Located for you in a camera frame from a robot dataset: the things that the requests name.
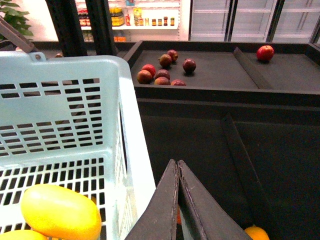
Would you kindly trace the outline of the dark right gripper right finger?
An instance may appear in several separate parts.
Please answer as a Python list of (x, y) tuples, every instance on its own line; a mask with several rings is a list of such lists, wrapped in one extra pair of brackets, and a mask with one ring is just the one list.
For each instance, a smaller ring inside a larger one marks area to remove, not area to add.
[(185, 240), (250, 240), (223, 210), (187, 164), (177, 163), (178, 205)]

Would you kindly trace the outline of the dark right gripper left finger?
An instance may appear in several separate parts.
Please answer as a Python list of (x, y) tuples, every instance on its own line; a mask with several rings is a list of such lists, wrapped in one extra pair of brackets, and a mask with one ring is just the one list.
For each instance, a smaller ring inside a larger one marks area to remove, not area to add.
[(171, 159), (144, 213), (127, 240), (175, 240), (177, 235), (179, 171)]

